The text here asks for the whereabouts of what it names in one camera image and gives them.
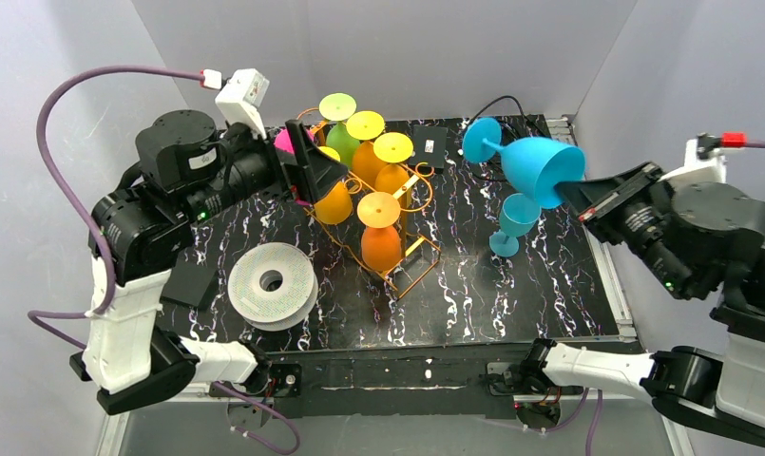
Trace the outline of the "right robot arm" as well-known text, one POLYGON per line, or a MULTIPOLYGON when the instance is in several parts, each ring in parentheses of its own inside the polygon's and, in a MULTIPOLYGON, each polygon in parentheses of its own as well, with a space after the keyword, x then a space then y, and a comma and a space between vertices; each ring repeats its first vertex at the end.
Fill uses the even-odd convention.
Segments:
POLYGON ((597 240, 627 246, 672 298, 714 295, 709 315, 727 346, 623 354, 538 338, 519 375, 639 399, 685 427, 765 447, 765 201, 652 162, 556 191, 597 240))

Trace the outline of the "yellow-orange wine glass front left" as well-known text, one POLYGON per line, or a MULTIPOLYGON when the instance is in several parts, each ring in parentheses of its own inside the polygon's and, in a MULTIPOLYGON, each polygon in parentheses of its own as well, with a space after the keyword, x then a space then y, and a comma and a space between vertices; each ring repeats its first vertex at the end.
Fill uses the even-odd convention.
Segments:
POLYGON ((328 194, 314 205, 316 218, 327 225, 345 221, 353 211, 353 202, 345 179, 340 178, 328 194))

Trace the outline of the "yellow-orange wine glass back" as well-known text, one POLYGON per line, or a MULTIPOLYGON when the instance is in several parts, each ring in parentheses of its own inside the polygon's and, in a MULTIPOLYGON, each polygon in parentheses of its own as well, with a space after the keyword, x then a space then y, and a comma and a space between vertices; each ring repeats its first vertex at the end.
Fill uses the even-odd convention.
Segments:
POLYGON ((355 112, 346 122, 349 135, 360 141, 354 151, 351 171, 366 184, 374 187, 379 172, 386 166, 374 153, 373 141, 385 130, 383 117, 375 111, 355 112))

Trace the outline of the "blue wine glass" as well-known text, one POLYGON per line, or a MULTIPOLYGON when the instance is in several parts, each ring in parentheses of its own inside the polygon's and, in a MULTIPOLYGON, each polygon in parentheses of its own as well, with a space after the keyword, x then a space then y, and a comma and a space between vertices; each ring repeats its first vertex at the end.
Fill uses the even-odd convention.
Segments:
POLYGON ((555 186, 563 181, 581 181, 586 168, 582 149, 564 142, 526 137, 503 144, 502 128, 493 118, 471 123, 465 130, 462 149, 472 163, 499 157, 510 185, 545 209, 562 205, 555 186))

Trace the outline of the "orange wine glass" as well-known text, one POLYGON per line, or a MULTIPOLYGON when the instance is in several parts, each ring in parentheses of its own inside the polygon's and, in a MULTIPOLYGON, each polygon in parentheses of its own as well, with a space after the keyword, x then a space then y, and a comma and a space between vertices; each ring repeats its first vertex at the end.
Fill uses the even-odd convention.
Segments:
POLYGON ((400 214, 400 203, 386 192, 372 192, 357 204, 357 216, 365 225, 361 255, 370 269, 387 272, 402 259, 401 242, 395 228, 400 214))

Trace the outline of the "black power adapter box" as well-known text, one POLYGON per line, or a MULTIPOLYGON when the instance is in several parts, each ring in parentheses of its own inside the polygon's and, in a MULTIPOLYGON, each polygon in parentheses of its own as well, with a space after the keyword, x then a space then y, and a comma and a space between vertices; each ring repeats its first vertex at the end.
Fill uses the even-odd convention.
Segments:
POLYGON ((415 125, 411 134, 413 151, 408 165, 418 170, 430 168, 441 174, 446 165, 448 132, 443 126, 415 125))

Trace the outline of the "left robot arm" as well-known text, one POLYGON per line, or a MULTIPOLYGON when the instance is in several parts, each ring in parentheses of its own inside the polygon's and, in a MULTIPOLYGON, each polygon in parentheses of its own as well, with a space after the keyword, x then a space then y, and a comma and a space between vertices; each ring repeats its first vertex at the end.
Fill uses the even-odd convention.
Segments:
POLYGON ((298 120, 292 152, 243 123, 217 128, 197 110, 161 115, 136 137, 138 163, 91 212, 95 292, 86 347, 69 359, 116 415, 166 401, 193 383, 249 385, 269 368, 253 343, 199 342, 161 329, 161 295, 193 228, 256 194, 316 203, 347 176, 298 120))

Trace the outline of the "yellow-orange wine glass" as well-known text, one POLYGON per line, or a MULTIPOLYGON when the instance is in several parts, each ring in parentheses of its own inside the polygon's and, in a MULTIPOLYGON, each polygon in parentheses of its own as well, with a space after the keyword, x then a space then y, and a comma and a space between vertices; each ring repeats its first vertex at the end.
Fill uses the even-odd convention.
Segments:
POLYGON ((375 140, 373 152, 384 164, 377 173, 373 187, 376 191, 392 195, 410 178, 410 173, 401 163, 411 156, 413 143, 403 133, 388 132, 375 140))
POLYGON ((345 221, 353 211, 353 202, 345 179, 340 178, 328 194, 314 205, 316 218, 327 225, 345 221))
POLYGON ((346 122, 349 135, 360 141, 354 151, 351 171, 366 184, 374 187, 379 172, 386 166, 374 153, 373 141, 385 130, 383 117, 375 111, 355 112, 346 122))

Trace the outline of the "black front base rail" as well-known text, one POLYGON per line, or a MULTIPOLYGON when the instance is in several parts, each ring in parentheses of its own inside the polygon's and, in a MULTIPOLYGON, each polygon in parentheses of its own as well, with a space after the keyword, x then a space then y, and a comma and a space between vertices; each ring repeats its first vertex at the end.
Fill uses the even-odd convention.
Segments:
POLYGON ((508 419, 509 394, 488 373, 521 362, 527 343, 268 352, 271 397, 288 418, 354 415, 482 415, 508 419))

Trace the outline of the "white perforated filament spool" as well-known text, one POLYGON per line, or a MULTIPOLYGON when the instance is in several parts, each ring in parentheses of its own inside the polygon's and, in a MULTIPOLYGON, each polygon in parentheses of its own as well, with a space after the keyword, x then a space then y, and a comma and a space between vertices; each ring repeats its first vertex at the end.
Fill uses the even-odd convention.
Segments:
POLYGON ((269 242, 236 262, 228 276, 227 294, 252 327, 280 332, 307 319, 316 304, 318 280, 313 263, 297 247, 269 242))

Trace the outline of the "magenta wine glass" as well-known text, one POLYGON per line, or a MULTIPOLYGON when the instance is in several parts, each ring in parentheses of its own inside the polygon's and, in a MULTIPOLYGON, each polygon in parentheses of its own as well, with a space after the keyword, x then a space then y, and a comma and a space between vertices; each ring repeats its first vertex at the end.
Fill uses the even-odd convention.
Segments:
MULTIPOLYGON (((315 136, 311 131, 307 131, 307 134, 311 140, 313 141, 315 140, 315 136)), ((274 146, 277 149, 287 152, 290 155, 293 155, 293 156, 295 155, 295 150, 292 145, 292 142, 286 127, 283 127, 278 131, 274 139, 274 146)), ((296 203, 298 205, 305 206, 305 207, 312 205, 311 203, 304 201, 302 199, 298 199, 296 203)))

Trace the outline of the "teal wine glass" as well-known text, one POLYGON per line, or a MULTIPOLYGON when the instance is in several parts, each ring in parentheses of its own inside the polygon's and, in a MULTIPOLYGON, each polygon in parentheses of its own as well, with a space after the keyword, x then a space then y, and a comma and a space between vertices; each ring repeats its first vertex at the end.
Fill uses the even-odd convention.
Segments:
POLYGON ((541 215, 538 203, 522 193, 508 196, 499 215, 499 230, 488 240, 492 253, 512 257, 520 250, 520 237, 527 234, 541 215))

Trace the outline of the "yellow-orange wine glass right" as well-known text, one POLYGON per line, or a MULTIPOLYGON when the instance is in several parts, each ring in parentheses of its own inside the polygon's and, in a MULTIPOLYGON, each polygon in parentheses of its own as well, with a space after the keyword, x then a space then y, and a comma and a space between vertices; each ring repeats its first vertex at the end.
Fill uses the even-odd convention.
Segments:
POLYGON ((375 140, 373 152, 384 164, 377 173, 373 187, 376 191, 392 195, 410 178, 410 173, 401 163, 411 156, 413 143, 403 133, 388 132, 375 140))

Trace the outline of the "green wine glass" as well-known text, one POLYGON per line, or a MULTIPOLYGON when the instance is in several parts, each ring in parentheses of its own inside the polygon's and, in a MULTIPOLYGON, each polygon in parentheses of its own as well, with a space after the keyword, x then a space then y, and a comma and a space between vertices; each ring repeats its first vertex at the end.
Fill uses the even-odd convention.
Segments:
POLYGON ((326 145, 334 149, 340 161, 351 166, 360 141, 348 132, 346 122, 356 112, 355 99, 346 93, 336 92, 325 96, 318 105, 324 120, 333 123, 326 136, 326 145))

